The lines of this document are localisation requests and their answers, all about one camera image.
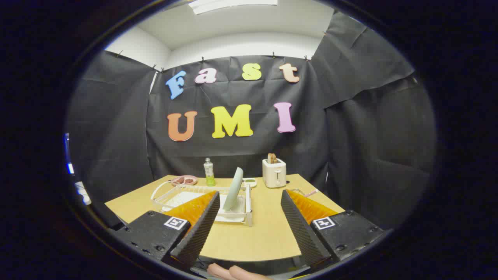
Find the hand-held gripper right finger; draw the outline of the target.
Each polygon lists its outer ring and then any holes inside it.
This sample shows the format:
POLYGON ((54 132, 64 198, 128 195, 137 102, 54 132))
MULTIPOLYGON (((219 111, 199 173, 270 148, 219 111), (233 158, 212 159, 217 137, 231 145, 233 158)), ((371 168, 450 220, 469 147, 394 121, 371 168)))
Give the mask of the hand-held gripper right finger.
POLYGON ((281 207, 306 265, 341 262, 384 237, 384 230, 352 210, 334 211, 293 190, 283 190, 281 207))

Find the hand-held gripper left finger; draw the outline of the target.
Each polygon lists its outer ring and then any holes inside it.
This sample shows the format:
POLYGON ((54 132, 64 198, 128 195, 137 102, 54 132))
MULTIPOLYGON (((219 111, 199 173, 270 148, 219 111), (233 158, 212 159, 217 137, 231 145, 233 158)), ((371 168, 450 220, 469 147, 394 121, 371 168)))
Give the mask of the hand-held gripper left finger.
POLYGON ((180 269, 194 266, 220 206, 211 191, 167 212, 147 211, 113 236, 145 257, 180 269))

